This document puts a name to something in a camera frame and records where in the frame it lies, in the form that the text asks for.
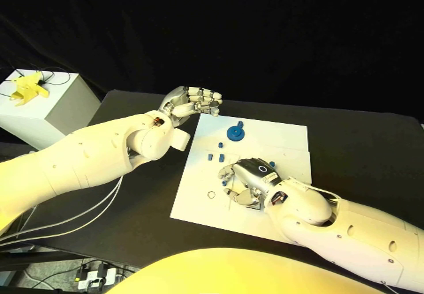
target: black table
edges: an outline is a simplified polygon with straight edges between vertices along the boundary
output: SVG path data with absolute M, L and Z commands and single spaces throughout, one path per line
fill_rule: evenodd
M 155 110 L 161 99 L 163 95 L 111 91 L 90 124 Z M 424 130 L 413 118 L 227 100 L 220 114 L 307 126 L 313 185 L 424 228 Z M 197 119 L 193 115 L 181 126 L 191 137 Z M 190 145 L 184 152 L 170 148 L 160 160 L 141 165 L 124 177 L 115 202 L 93 223 L 75 233 L 33 244 L 137 267 L 183 251 L 238 247 L 294 258 L 375 286 L 307 248 L 170 218 L 189 149 Z M 26 228 L 57 222 L 86 210 L 114 185 L 115 181 L 69 192 L 40 204 Z M 41 233 L 75 228 L 101 208 Z

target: blue object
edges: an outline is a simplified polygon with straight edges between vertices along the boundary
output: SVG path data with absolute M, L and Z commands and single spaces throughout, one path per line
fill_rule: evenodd
M 226 131 L 226 137 L 230 141 L 240 141 L 245 137 L 245 131 L 242 130 L 242 121 L 238 122 L 236 126 L 229 127 Z

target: black curtain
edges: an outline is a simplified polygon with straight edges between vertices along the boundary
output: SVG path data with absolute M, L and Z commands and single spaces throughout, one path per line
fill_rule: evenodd
M 392 112 L 422 121 L 418 3 L 7 2 L 1 72 L 10 65 L 60 66 L 82 75 L 99 98 L 112 89 L 164 94 L 190 85 L 230 100 Z

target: paper sheet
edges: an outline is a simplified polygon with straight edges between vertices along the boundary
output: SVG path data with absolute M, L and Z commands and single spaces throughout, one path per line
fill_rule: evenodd
M 232 142 L 226 130 L 238 121 L 243 123 L 245 138 Z M 207 160 L 209 154 L 213 155 L 212 161 Z M 225 155 L 223 162 L 219 162 L 219 154 Z M 238 205 L 223 193 L 226 187 L 240 192 L 240 182 L 232 179 L 223 187 L 217 179 L 225 165 L 251 157 L 274 161 L 281 178 L 292 176 L 311 183 L 305 126 L 200 115 L 170 217 L 284 242 L 264 208 L 258 211 Z

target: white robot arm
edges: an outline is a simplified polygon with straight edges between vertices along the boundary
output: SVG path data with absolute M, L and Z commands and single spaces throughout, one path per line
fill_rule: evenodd
M 225 189 L 243 206 L 264 199 L 265 213 L 287 243 L 310 248 L 326 260 L 376 283 L 424 293 L 424 231 L 383 211 L 340 199 L 295 179 L 281 179 L 261 159 L 226 166 L 219 178 L 243 183 Z
M 190 136 L 174 127 L 193 113 L 217 116 L 220 103 L 219 93 L 177 87 L 158 111 L 85 127 L 41 151 L 1 163 L 0 234 L 44 200 L 112 181 L 160 159 L 170 146 L 183 151 Z

